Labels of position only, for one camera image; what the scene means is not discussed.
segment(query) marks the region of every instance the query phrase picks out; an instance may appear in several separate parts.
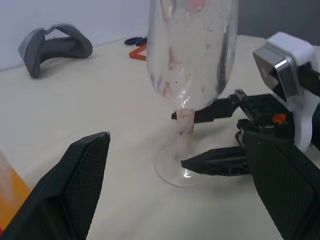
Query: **pink residue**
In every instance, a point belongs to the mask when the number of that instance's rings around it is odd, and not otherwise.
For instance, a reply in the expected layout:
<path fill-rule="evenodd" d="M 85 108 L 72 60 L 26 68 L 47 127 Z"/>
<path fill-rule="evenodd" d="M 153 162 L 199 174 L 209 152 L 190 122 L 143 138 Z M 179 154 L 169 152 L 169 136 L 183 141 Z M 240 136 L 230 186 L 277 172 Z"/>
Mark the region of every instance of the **pink residue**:
<path fill-rule="evenodd" d="M 205 0 L 186 0 L 185 7 L 193 13 L 200 12 L 205 7 Z"/>
<path fill-rule="evenodd" d="M 174 54 L 172 52 L 172 49 L 171 47 L 169 48 L 169 70 L 172 70 L 175 68 L 175 57 L 174 57 Z"/>
<path fill-rule="evenodd" d="M 164 84 L 164 89 L 163 89 L 163 96 L 165 96 L 166 98 L 169 98 L 171 95 L 171 88 L 170 88 L 170 83 L 166 82 Z"/>

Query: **orange component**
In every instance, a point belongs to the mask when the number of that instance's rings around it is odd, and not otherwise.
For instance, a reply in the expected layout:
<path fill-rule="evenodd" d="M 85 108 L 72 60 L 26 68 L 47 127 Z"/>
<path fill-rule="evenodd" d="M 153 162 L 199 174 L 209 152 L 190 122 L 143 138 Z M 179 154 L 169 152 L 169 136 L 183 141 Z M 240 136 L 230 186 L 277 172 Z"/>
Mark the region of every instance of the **orange component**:
<path fill-rule="evenodd" d="M 4 231 L 31 190 L 0 149 L 0 228 Z"/>
<path fill-rule="evenodd" d="M 131 59 L 138 59 L 138 60 L 146 61 L 147 57 L 139 54 L 146 49 L 147 49 L 147 44 L 144 44 L 144 45 L 140 46 L 139 48 L 137 48 L 136 50 L 130 52 L 129 57 Z"/>
<path fill-rule="evenodd" d="M 274 124 L 286 124 L 287 123 L 287 115 L 286 114 L 277 114 L 272 119 Z"/>

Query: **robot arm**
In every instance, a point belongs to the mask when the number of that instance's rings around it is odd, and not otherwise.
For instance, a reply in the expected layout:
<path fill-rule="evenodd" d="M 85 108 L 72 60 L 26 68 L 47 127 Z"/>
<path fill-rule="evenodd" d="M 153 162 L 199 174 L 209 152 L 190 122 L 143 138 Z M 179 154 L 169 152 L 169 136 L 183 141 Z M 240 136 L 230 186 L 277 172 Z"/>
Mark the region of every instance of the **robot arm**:
<path fill-rule="evenodd" d="M 251 174 L 283 239 L 318 240 L 320 170 L 303 153 L 311 143 L 320 150 L 320 73 L 314 48 L 278 33 L 253 55 L 273 95 L 247 96 L 236 90 L 196 112 L 196 123 L 212 122 L 240 107 L 247 119 L 237 124 L 238 147 L 213 149 L 181 165 L 206 175 Z"/>

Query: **table surface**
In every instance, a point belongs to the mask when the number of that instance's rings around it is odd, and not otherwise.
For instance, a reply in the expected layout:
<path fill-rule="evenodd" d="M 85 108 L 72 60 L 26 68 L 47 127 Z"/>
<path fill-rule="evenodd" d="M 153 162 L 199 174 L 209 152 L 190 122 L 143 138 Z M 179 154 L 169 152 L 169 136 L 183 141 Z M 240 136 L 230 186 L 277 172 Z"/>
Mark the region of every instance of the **table surface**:
<path fill-rule="evenodd" d="M 252 52 L 261 38 L 239 36 L 232 77 L 235 89 L 270 92 Z M 29 185 L 60 160 L 68 146 L 108 131 L 111 143 L 103 188 L 88 240 L 281 240 L 250 176 L 210 177 L 176 188 L 157 176 L 154 159 L 175 139 L 172 109 L 153 92 L 146 62 L 114 42 L 89 59 L 53 59 L 40 79 L 24 67 L 0 73 L 0 147 Z M 320 48 L 316 48 L 318 57 Z M 236 123 L 245 115 L 195 126 L 203 151 L 236 146 Z M 317 160 L 315 149 L 309 151 Z"/>

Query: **wine glass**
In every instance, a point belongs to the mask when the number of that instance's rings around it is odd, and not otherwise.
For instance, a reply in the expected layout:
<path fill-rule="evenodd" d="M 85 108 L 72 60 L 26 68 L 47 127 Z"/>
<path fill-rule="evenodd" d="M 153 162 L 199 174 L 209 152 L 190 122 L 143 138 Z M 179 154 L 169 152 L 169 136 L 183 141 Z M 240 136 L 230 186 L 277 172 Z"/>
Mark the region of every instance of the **wine glass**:
<path fill-rule="evenodd" d="M 176 143 L 155 160 L 157 174 L 184 187 L 205 177 L 182 168 L 199 154 L 195 111 L 224 91 L 234 64 L 238 0 L 151 0 L 147 68 L 154 91 L 177 113 Z"/>

